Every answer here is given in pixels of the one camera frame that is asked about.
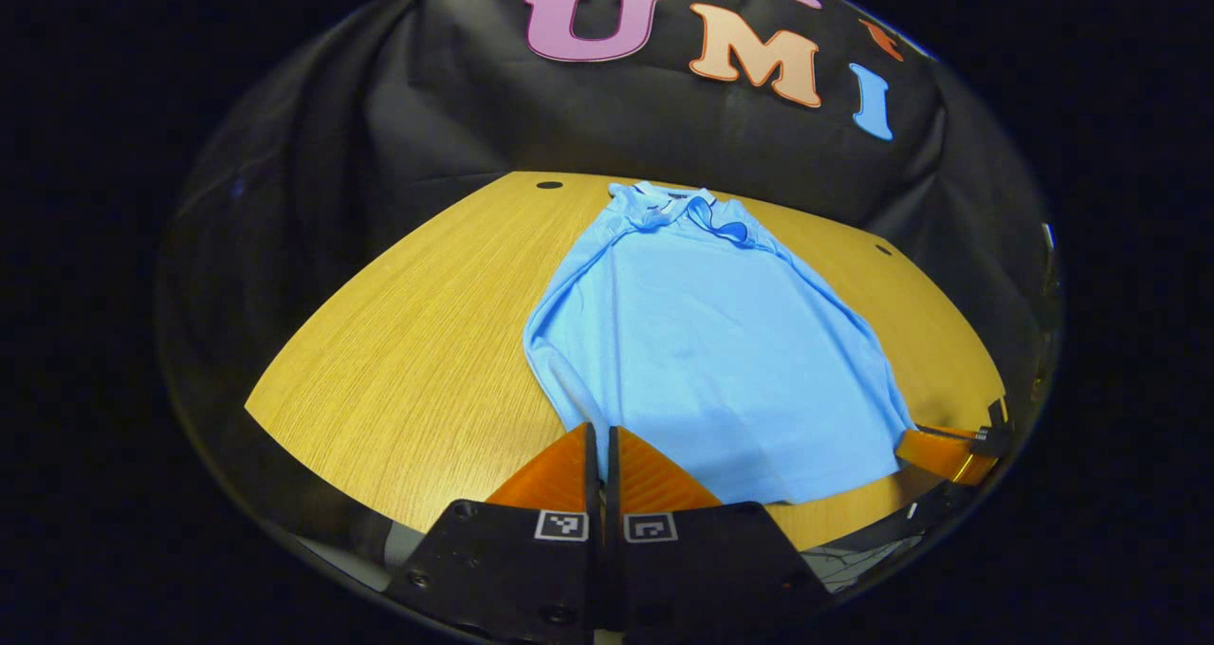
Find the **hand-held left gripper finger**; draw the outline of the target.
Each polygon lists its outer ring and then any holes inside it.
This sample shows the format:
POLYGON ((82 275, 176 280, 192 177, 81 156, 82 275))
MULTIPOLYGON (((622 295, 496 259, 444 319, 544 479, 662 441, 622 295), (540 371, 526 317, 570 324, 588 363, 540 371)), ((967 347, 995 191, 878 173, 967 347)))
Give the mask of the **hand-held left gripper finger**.
POLYGON ((764 643, 834 598, 764 504, 724 504, 637 434, 609 431, 607 624, 626 643, 764 643))
POLYGON ((582 424, 486 500, 450 502, 387 598, 488 643, 590 643, 600 488, 596 432, 582 424))

